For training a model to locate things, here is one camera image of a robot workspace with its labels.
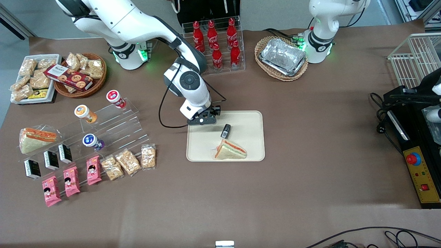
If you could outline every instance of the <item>wicker basket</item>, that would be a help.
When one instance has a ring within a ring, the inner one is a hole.
[[[58,91],[59,94],[65,96],[65,97],[69,97],[69,98],[86,98],[86,97],[89,97],[89,96],[95,94],[103,86],[104,81],[106,81],[106,74],[107,74],[106,62],[104,61],[103,58],[101,58],[100,56],[93,54],[93,53],[83,53],[83,55],[86,58],[88,58],[89,60],[101,60],[101,63],[104,68],[103,77],[100,79],[94,79],[93,86],[90,89],[88,89],[84,92],[76,91],[72,94],[69,93],[69,91],[66,89],[66,87],[64,87],[64,84],[54,81],[55,89],[56,89],[56,91]],[[63,61],[63,63],[61,63],[61,65],[67,67],[66,61]]]
[[[282,74],[280,71],[278,71],[278,70],[272,68],[271,66],[263,63],[259,59],[260,52],[266,47],[266,45],[268,44],[268,42],[270,40],[275,39],[275,38],[279,38],[279,39],[283,40],[288,45],[295,46],[294,43],[292,43],[291,41],[289,41],[289,40],[287,40],[285,38],[276,37],[276,36],[268,36],[266,38],[261,39],[257,43],[256,48],[254,49],[254,58],[256,59],[257,64],[259,64],[259,66],[266,73],[268,73],[268,75],[272,76],[273,78],[278,79],[280,81],[284,81],[284,82],[294,81],[294,80],[298,79],[306,71],[306,69],[308,68],[308,59],[305,61],[305,63],[302,65],[302,67],[299,69],[299,71],[294,75],[294,77],[288,77],[288,76]]]

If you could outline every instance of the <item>white tray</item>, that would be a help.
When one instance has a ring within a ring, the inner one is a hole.
[[[28,60],[28,59],[35,59],[35,60],[42,60],[42,59],[56,59],[56,63],[60,64],[61,63],[61,55],[60,54],[39,54],[39,55],[30,55],[30,56],[26,56],[23,60]],[[11,101],[12,103],[15,104],[31,104],[31,103],[45,103],[45,102],[51,102],[52,98],[54,96],[55,93],[55,87],[54,87],[54,81],[51,80],[51,82],[49,83],[49,88],[48,88],[48,94],[46,95],[45,98],[39,98],[39,99],[23,99],[21,101]]]
[[[215,160],[211,150],[221,143],[225,124],[228,139],[247,151],[245,159]],[[214,125],[188,126],[187,159],[192,162],[258,162],[265,158],[263,118],[259,111],[222,111]]]

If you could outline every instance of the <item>bottle cap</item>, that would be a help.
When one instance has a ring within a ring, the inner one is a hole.
[[[93,147],[94,145],[96,145],[98,143],[98,139],[94,134],[86,134],[86,136],[84,136],[83,138],[83,144],[86,147]]]
[[[121,99],[121,95],[117,90],[111,90],[107,92],[106,98],[109,102],[115,103]]]
[[[89,108],[86,105],[79,105],[75,108],[74,113],[78,118],[84,118],[89,115]]]

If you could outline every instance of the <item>brown paper tablecloth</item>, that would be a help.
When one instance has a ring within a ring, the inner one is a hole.
[[[341,29],[323,63],[283,83],[254,61],[255,44],[269,33],[244,31],[247,69],[206,77],[228,98],[223,110],[263,114],[266,158],[238,163],[189,162],[187,130],[159,124],[163,73],[176,58],[167,46],[160,44],[147,65],[126,71],[101,38],[32,38],[31,54],[103,56],[108,80],[87,99],[58,96],[55,104],[10,106],[0,131],[0,246],[194,248],[235,240],[236,247],[306,247],[370,225],[440,236],[441,210],[419,209],[402,157],[375,131],[377,108],[369,101],[370,92],[396,86],[386,56],[409,34],[421,32],[420,21]],[[47,208],[41,183],[26,178],[17,162],[20,129],[41,123],[62,127],[77,120],[73,109],[79,104],[108,105],[110,89],[139,108],[141,124],[158,147],[157,169],[83,187],[85,192]],[[168,95],[166,124],[185,123],[182,102]],[[338,239],[386,245],[381,230]]]

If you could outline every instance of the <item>beige tray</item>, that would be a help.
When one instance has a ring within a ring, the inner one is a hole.
[[[231,125],[228,139],[247,151],[245,159],[212,158],[211,150],[221,143],[225,124]],[[263,118],[259,111],[222,111],[214,125],[188,126],[187,159],[192,162],[258,162],[264,158]]]

